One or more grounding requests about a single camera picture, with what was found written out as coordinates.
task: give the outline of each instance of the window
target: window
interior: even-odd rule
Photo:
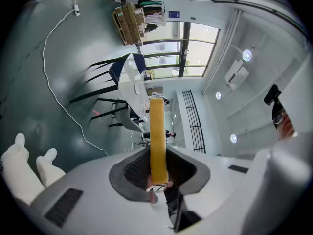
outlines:
[[[219,29],[203,24],[166,22],[166,26],[147,33],[143,46],[137,48],[153,79],[203,76],[218,33]]]

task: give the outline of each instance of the white chair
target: white chair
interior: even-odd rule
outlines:
[[[124,106],[125,106],[124,103],[116,103],[115,109],[123,108]],[[128,106],[127,109],[115,112],[114,116],[115,116],[115,119],[119,123],[121,123],[126,129],[144,133],[145,131],[131,119],[130,114],[131,114],[131,108]]]

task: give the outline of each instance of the black chair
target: black chair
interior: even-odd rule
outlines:
[[[105,65],[113,63],[108,71],[106,71],[104,73],[101,73],[101,74],[99,74],[99,75],[89,79],[87,82],[90,82],[90,81],[96,79],[97,77],[100,77],[100,76],[102,76],[104,74],[109,73],[110,76],[111,76],[111,79],[107,80],[107,81],[114,81],[115,85],[109,86],[109,87],[105,87],[105,88],[96,90],[94,92],[90,92],[90,93],[84,94],[82,96],[79,96],[79,97],[71,100],[70,103],[74,103],[74,102],[86,99],[88,97],[99,95],[99,94],[102,94],[102,93],[105,93],[105,92],[111,92],[111,91],[117,90],[117,85],[118,85],[118,82],[119,82],[119,78],[120,78],[120,75],[121,75],[124,63],[125,63],[125,61],[126,61],[126,59],[128,58],[129,55],[131,55],[131,53],[127,54],[125,56],[119,57],[119,58],[105,60],[105,61],[101,61],[101,62],[94,63],[94,64],[90,65],[89,68],[92,67],[92,66],[95,66],[95,65],[101,65],[101,66],[97,67],[97,69],[98,69],[100,67],[103,67]],[[142,74],[142,72],[146,69],[146,63],[145,63],[145,59],[144,59],[143,55],[142,54],[138,54],[138,53],[132,53],[132,55],[134,57],[134,61],[136,62],[136,65],[137,65],[139,73]]]

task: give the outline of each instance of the ceiling light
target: ceiling light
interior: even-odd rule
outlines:
[[[230,141],[231,141],[232,143],[236,143],[236,142],[238,141],[237,136],[236,136],[235,134],[231,134],[231,136],[230,136]]]
[[[250,61],[252,58],[252,53],[250,50],[246,49],[244,52],[243,52],[243,60],[245,60],[246,62]]]
[[[216,99],[220,100],[222,98],[222,93],[216,92]]]

